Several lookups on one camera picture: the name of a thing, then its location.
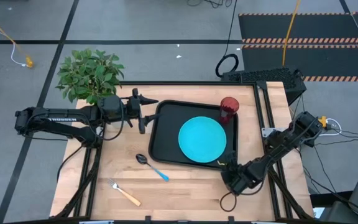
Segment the blue plate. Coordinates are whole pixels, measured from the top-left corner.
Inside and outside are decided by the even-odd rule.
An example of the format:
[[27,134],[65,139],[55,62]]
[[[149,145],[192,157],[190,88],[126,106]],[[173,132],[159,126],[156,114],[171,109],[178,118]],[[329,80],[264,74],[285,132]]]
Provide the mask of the blue plate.
[[215,120],[204,116],[191,118],[179,131],[181,151],[195,162],[212,162],[226,147],[226,133]]

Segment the wooden table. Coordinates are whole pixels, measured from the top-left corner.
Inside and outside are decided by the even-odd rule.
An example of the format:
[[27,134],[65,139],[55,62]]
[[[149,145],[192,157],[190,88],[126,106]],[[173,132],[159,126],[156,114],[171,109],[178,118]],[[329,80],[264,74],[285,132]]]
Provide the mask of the wooden table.
[[[251,86],[123,86],[122,89],[118,88],[117,94],[130,96],[133,88],[138,88],[139,93],[147,98],[160,101],[169,99],[218,105],[225,96],[235,97],[240,103],[238,163],[245,164],[263,155],[254,91]],[[268,83],[268,93],[276,127],[287,128],[291,118],[282,83]],[[260,91],[259,94],[265,125],[268,127],[263,93]],[[79,101],[76,107],[85,105],[84,101]],[[143,115],[154,114],[156,106],[157,104],[143,106]],[[144,220],[146,215],[151,215],[152,220],[224,221],[228,216],[234,216],[237,221],[274,220],[267,179],[259,193],[238,197],[236,209],[230,213],[224,212],[219,207],[219,200],[228,190],[223,184],[220,172],[151,160],[148,148],[152,123],[146,127],[146,134],[139,134],[136,122],[133,121],[133,128],[126,124],[117,139],[103,142],[92,219]],[[108,125],[105,137],[115,135],[119,125]],[[69,140],[65,157],[79,146],[78,141]],[[146,155],[150,164],[169,176],[170,181],[165,182],[148,166],[140,165],[135,159],[138,153]],[[51,215],[57,214],[77,190],[84,154],[85,150],[80,151],[62,169]],[[299,154],[292,151],[282,161],[289,191],[305,211],[313,216]],[[108,178],[113,178],[122,189],[140,200],[142,205],[136,207],[117,190],[112,189],[108,185]],[[88,193],[85,193],[84,202],[87,198]],[[278,199],[281,203],[281,216],[284,217],[281,194]],[[233,203],[232,195],[223,200],[226,209],[231,208]],[[81,214],[85,214],[84,204]]]

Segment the metal fork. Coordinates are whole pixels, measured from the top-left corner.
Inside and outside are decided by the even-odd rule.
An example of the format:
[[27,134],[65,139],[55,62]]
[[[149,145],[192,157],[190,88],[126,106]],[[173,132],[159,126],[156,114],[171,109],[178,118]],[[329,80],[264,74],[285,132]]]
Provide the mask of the metal fork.
[[123,191],[122,189],[120,189],[118,187],[118,184],[115,183],[111,178],[108,179],[108,182],[110,184],[110,186],[118,191],[120,191],[125,197],[127,197],[131,202],[133,202],[136,206],[140,206],[141,202],[138,201],[136,198],[134,198],[132,195],[130,195],[129,193]]

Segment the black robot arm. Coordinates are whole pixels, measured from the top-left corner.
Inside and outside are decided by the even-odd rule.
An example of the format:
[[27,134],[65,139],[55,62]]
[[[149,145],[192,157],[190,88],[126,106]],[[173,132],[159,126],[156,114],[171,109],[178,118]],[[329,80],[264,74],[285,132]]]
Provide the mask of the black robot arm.
[[221,172],[226,187],[234,195],[240,195],[247,188],[253,189],[267,175],[269,167],[287,155],[292,149],[305,143],[313,147],[314,140],[320,135],[323,127],[317,118],[309,112],[299,114],[284,131],[273,131],[264,139],[264,148],[268,153],[249,161],[237,164],[233,159],[225,165]]
[[[139,132],[144,134],[145,126],[158,115],[142,117],[140,106],[157,102],[139,95],[135,88],[130,97],[120,98],[113,95],[99,100],[97,106],[85,106],[81,109],[27,108],[16,111],[15,129],[21,135],[44,131],[76,138],[85,146],[91,147],[99,138],[96,128],[103,123],[127,121],[132,127],[131,119],[138,119]],[[87,126],[77,128],[61,122],[81,122]]]

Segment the black tray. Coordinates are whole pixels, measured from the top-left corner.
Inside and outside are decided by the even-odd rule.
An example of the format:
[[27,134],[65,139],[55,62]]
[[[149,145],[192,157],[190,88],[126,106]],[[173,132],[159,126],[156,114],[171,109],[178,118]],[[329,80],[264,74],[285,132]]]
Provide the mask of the black tray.
[[[197,116],[205,116],[217,121],[220,115],[219,106],[164,100],[158,104],[156,113],[162,115],[154,121],[150,138],[149,154],[153,160],[209,169],[221,168],[217,161],[200,163],[190,160],[182,153],[178,142],[179,130],[186,121]],[[227,125],[223,126],[223,130],[226,133],[226,148],[217,160],[222,160],[225,155],[232,154],[233,152],[237,159],[237,114],[230,119]]]

